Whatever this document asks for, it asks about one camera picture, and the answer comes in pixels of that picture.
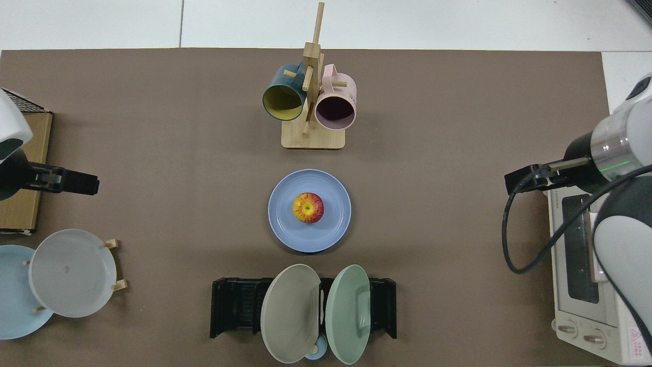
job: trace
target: mug rack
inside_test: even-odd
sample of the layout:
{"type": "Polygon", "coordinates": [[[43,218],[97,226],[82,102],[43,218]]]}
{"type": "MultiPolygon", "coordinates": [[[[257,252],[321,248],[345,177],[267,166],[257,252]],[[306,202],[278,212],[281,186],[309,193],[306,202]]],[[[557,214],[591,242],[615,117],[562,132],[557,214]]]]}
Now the mug rack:
{"type": "MultiPolygon", "coordinates": [[[[229,330],[260,331],[260,313],[265,293],[274,278],[220,278],[213,282],[211,338],[229,330]]],[[[319,332],[326,333],[324,310],[334,278],[320,278],[319,332]]],[[[396,339],[396,282],[369,278],[372,332],[384,330],[396,339]]]]}
{"type": "Polygon", "coordinates": [[[324,3],[320,2],[312,42],[306,42],[303,48],[306,78],[302,89],[306,92],[306,101],[301,115],[294,120],[283,121],[281,124],[281,145],[287,149],[337,150],[342,149],[345,144],[344,130],[326,129],[315,119],[314,107],[319,97],[324,62],[324,54],[321,53],[321,45],[319,45],[323,11],[324,3]]]}

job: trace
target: warning label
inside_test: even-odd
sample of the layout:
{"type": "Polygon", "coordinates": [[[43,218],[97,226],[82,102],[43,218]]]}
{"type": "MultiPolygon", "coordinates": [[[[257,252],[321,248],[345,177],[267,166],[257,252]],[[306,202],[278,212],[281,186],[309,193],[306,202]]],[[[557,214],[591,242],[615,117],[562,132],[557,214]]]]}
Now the warning label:
{"type": "Polygon", "coordinates": [[[643,338],[638,328],[629,328],[629,358],[643,359],[643,338]]]}

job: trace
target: green light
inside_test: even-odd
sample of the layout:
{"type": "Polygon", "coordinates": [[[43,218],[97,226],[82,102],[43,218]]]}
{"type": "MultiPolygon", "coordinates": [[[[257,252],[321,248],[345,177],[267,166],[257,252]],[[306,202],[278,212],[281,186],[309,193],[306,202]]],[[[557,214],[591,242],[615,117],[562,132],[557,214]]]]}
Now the green light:
{"type": "Polygon", "coordinates": [[[630,163],[629,161],[625,161],[625,162],[622,162],[622,163],[618,163],[617,165],[613,165],[613,166],[611,166],[611,167],[607,167],[607,168],[605,168],[605,169],[600,170],[600,173],[605,173],[606,171],[612,170],[612,169],[614,169],[614,168],[616,168],[616,167],[620,167],[620,166],[628,165],[629,163],[630,163]]]}

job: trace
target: mug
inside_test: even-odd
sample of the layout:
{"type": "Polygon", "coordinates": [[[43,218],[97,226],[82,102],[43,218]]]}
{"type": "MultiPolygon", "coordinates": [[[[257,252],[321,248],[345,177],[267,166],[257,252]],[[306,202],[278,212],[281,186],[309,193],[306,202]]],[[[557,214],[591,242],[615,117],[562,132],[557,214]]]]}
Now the mug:
{"type": "Polygon", "coordinates": [[[281,66],[263,94],[267,113],[282,121],[299,117],[306,101],[306,92],[301,89],[305,77],[303,63],[281,66]]]}
{"type": "Polygon", "coordinates": [[[328,64],[324,67],[321,84],[323,92],[315,104],[317,122],[330,130],[348,128],[355,121],[355,82],[350,76],[337,73],[334,64],[328,64]]]}

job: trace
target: black cable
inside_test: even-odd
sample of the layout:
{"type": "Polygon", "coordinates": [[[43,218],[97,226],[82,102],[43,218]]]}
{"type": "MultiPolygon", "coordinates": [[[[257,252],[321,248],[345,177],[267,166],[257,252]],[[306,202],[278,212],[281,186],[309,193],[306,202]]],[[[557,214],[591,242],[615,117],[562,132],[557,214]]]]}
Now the black cable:
{"type": "Polygon", "coordinates": [[[502,232],[502,237],[503,237],[503,255],[505,256],[505,262],[507,263],[507,266],[509,267],[509,270],[512,270],[516,274],[525,274],[529,272],[530,270],[534,269],[537,265],[543,261],[543,259],[546,258],[550,254],[550,249],[552,249],[552,246],[557,243],[559,240],[559,237],[572,225],[572,223],[582,215],[590,206],[593,204],[596,200],[598,200],[601,196],[604,194],[608,193],[609,191],[615,189],[616,187],[622,185],[623,183],[637,177],[641,176],[642,174],[646,174],[649,172],[652,172],[652,165],[645,166],[642,168],[638,168],[636,170],[633,170],[632,172],[628,174],[624,174],[620,176],[618,179],[602,186],[598,191],[592,194],[591,198],[587,200],[585,203],[582,204],[581,207],[573,213],[568,220],[566,220],[564,223],[562,223],[559,228],[553,233],[552,237],[548,240],[548,243],[539,251],[539,253],[532,259],[532,261],[525,265],[523,268],[517,268],[514,266],[514,263],[512,263],[512,259],[509,257],[509,249],[507,248],[507,219],[509,217],[509,210],[512,206],[512,202],[514,201],[514,197],[516,194],[519,193],[519,191],[525,186],[525,184],[532,180],[536,175],[540,174],[541,172],[548,172],[550,171],[550,166],[548,165],[543,165],[541,168],[538,170],[528,174],[526,177],[524,177],[522,180],[518,182],[512,193],[509,195],[509,198],[507,199],[507,204],[505,205],[505,211],[503,212],[503,226],[501,228],[502,232]]]}

